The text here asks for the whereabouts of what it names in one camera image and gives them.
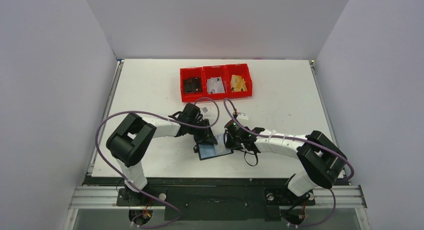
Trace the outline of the black card holders in bin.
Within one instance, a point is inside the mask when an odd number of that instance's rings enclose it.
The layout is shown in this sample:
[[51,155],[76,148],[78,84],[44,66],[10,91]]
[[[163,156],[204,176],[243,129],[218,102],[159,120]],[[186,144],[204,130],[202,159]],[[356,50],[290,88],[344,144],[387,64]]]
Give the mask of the black card holders in bin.
[[199,77],[183,79],[183,92],[185,94],[202,93],[202,80]]

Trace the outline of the aluminium rail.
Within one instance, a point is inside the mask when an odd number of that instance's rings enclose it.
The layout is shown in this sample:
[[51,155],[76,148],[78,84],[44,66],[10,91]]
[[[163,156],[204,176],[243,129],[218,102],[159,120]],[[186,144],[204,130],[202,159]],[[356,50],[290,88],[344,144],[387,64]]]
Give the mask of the aluminium rail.
[[[147,199],[134,203],[124,195],[123,188],[113,186],[81,186],[74,190],[70,209],[163,209],[165,205]],[[235,204],[236,206],[279,206],[288,208],[292,202],[283,201],[278,188],[261,186],[165,186],[155,191],[156,197],[164,196],[166,201],[178,208],[195,204]],[[360,186],[335,186],[332,190],[315,188],[307,201],[315,208],[366,208],[367,204]]]

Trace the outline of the red bin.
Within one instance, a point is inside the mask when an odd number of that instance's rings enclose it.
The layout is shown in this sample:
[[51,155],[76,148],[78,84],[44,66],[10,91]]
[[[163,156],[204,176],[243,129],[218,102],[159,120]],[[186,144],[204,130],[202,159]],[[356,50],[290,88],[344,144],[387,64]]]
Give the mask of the red bin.
[[203,67],[205,95],[214,100],[228,96],[228,77],[224,65]]
[[182,102],[194,102],[205,95],[202,67],[181,68],[179,75]]
[[246,98],[253,95],[253,82],[247,64],[224,66],[228,98]]

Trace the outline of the black leather card holder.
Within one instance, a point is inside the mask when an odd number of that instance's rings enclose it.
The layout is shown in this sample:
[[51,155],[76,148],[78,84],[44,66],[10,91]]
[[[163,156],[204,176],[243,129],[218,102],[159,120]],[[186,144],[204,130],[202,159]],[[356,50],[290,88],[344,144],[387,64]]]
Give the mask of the black leather card holder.
[[207,160],[216,157],[233,154],[234,151],[226,148],[223,134],[216,137],[217,144],[196,144],[193,148],[194,153],[197,153],[200,160]]

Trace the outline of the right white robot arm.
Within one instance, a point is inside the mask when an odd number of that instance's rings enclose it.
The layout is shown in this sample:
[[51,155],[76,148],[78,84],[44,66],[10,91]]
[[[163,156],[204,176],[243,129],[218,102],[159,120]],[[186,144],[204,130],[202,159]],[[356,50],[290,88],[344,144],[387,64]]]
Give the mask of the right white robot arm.
[[300,161],[303,169],[282,189],[288,203],[297,202],[308,191],[331,189],[346,165],[347,157],[322,132],[287,135],[256,127],[252,130],[231,120],[225,125],[226,148],[248,153],[274,153]]

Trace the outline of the gold cards in bin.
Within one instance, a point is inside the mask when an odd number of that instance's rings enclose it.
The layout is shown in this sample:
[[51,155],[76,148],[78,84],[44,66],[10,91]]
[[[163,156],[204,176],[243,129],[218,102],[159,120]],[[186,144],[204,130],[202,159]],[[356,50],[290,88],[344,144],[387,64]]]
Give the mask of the gold cards in bin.
[[230,87],[232,92],[245,92],[247,85],[244,78],[240,75],[232,75],[230,80]]

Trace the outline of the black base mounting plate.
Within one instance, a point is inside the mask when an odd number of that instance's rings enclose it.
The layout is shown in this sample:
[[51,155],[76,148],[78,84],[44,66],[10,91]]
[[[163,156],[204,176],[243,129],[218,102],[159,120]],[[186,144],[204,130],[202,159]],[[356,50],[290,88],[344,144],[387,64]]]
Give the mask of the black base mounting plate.
[[112,186],[114,205],[129,207],[129,219],[152,220],[154,208],[164,210],[165,220],[279,221],[281,215],[302,217],[305,206],[315,204],[312,190],[295,196],[286,178],[149,178],[144,191],[170,203],[130,193],[120,177],[86,176],[85,186]]

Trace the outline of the middle red bin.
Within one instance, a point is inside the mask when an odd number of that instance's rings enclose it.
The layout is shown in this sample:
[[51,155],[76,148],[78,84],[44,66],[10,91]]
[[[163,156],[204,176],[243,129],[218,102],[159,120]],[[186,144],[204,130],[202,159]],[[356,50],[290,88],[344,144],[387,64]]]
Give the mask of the middle red bin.
[[203,67],[205,95],[214,100],[228,96],[228,77],[224,65]]

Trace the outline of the left red bin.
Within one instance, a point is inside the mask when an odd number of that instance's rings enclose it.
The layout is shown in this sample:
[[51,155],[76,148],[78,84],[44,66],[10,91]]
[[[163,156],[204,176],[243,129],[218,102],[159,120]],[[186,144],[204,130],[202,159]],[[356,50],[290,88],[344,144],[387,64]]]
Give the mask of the left red bin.
[[205,95],[202,67],[181,68],[179,75],[182,102],[194,102]]

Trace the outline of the right red bin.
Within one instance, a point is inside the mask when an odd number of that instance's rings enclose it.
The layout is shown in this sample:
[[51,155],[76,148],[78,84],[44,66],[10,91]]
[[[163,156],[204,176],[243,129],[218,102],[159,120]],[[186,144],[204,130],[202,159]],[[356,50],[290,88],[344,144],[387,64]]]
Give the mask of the right red bin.
[[253,95],[253,82],[247,64],[224,66],[228,98],[246,98]]

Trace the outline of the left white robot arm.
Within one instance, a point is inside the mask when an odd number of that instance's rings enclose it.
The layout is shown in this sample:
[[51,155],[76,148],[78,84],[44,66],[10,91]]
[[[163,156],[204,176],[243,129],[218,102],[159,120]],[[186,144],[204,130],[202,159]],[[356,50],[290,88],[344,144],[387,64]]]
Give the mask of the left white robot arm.
[[142,158],[152,139],[159,137],[180,137],[192,135],[197,145],[216,145],[208,119],[201,109],[188,103],[184,109],[168,118],[141,117],[139,113],[128,112],[123,121],[106,141],[106,148],[117,159],[121,172],[126,177],[125,185],[130,190],[129,197],[137,205],[148,201],[149,191]]

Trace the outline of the white cards in bin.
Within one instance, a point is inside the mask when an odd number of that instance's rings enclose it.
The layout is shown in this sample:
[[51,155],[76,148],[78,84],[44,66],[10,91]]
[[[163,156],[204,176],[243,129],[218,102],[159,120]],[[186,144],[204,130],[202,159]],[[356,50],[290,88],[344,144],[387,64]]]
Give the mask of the white cards in bin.
[[212,77],[206,80],[206,89],[208,94],[220,94],[225,92],[221,77]]

